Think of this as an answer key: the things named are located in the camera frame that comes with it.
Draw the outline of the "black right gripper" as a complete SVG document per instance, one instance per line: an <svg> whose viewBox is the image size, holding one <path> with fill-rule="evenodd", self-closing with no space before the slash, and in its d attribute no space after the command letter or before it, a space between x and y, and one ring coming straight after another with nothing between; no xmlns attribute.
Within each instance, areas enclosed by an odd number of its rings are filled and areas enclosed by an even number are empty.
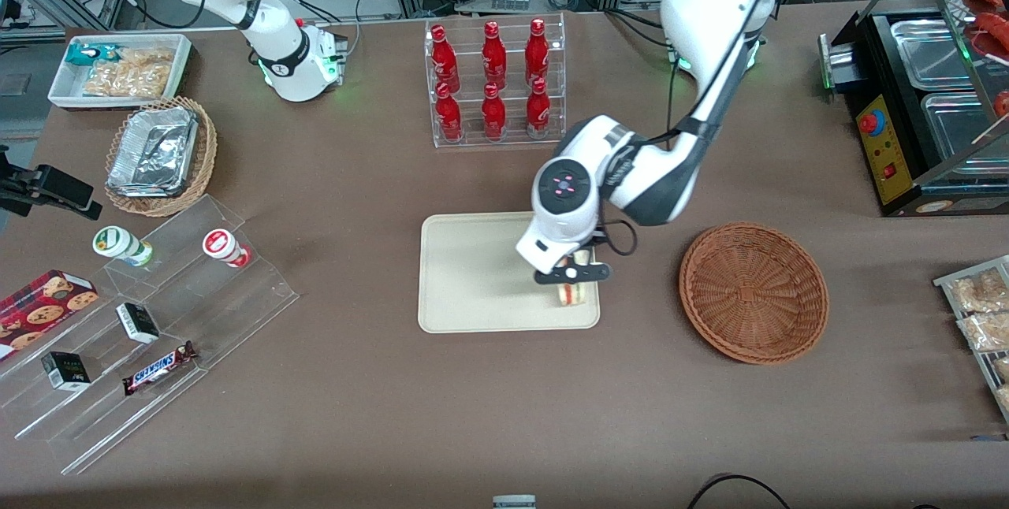
<svg viewBox="0 0 1009 509"><path fill-rule="evenodd" d="M28 216L33 204L28 186L18 178L20 170L8 161L8 147L1 147L1 210L17 216ZM91 199L93 186L80 181L53 165L36 168L35 190L40 195L73 207L73 211L90 221L97 221L103 206Z"/></svg>

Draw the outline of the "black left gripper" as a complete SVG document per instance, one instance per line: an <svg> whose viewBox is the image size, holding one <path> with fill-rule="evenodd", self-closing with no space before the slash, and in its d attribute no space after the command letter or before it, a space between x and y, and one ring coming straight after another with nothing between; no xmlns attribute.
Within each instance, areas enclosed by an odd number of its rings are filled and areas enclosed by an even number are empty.
<svg viewBox="0 0 1009 509"><path fill-rule="evenodd" d="M608 245L609 238L607 236L592 236L569 254L569 264L577 266L595 264L595 262L598 262L598 248L600 246L606 248Z"/></svg>

